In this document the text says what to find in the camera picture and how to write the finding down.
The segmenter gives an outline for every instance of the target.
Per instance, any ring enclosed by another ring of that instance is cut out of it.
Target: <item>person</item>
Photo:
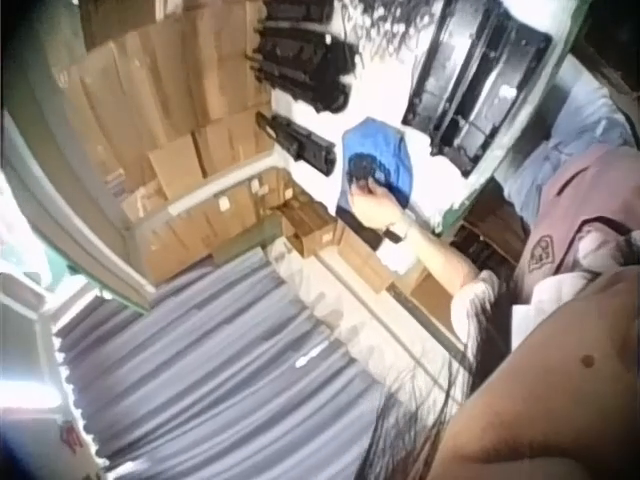
[[[580,68],[550,139],[504,185],[530,228],[512,279],[479,272],[375,181],[352,186],[356,217],[401,232],[451,293],[474,359],[455,413],[383,406],[356,479],[640,478],[640,152]]]

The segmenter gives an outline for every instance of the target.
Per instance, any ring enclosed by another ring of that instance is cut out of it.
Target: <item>hand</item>
[[[387,229],[400,221],[404,213],[393,195],[372,178],[366,186],[359,186],[358,183],[351,186],[349,204],[358,220],[374,230]]]

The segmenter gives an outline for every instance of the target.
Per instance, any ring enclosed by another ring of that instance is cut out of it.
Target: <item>shirt logo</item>
[[[531,256],[529,257],[529,273],[535,272],[547,265],[553,265],[555,260],[553,238],[551,238],[551,235],[543,235],[531,249]]]

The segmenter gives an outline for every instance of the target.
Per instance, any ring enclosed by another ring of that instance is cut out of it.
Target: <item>black tray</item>
[[[440,0],[433,37],[403,124],[431,138],[468,177],[524,88],[551,36],[514,19],[497,0]]]

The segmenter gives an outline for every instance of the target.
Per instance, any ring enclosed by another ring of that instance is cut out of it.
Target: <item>black plastic part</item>
[[[350,89],[339,80],[313,84],[293,78],[268,63],[252,67],[258,82],[266,82],[291,95],[294,100],[308,103],[318,112],[341,113],[349,104]]]
[[[351,210],[338,206],[336,208],[336,217],[342,220],[344,224],[358,235],[364,243],[369,245],[371,250],[374,252],[380,248],[380,245],[382,245],[382,235],[376,230],[372,230],[371,228],[367,228],[362,225],[360,220],[358,220]]]
[[[269,118],[258,112],[256,124],[296,162],[309,164],[325,177],[329,177],[335,170],[335,144],[329,140],[278,114]]]
[[[333,0],[265,0],[267,22],[329,23]]]
[[[355,70],[356,47],[330,34],[296,27],[258,29],[253,53],[279,68],[298,72],[302,80],[324,83]]]
[[[532,80],[551,36],[498,0],[442,0],[403,124],[431,138],[467,177]]]

